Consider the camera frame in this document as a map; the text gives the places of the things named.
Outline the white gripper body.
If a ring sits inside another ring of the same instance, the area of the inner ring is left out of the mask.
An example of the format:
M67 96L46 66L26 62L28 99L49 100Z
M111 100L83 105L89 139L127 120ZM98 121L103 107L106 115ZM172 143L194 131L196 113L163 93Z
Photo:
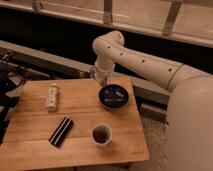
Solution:
M102 84L106 78L114 71L114 67L103 69L98 64L95 64L95 80Z

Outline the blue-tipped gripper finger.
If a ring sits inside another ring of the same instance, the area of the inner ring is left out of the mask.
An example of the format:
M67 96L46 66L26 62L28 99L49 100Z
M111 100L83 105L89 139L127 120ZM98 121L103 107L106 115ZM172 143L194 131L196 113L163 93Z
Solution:
M102 86L103 86L103 87L107 86L107 78L105 78L105 79L103 80Z
M90 78L95 79L95 68L91 66L89 69Z

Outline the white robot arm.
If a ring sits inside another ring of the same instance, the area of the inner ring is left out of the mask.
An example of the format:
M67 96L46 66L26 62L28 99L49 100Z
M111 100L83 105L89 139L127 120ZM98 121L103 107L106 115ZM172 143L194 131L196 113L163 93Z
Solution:
M102 83L115 65L170 93L164 171L213 171L213 75L187 64L128 49L115 30L93 40L95 78Z

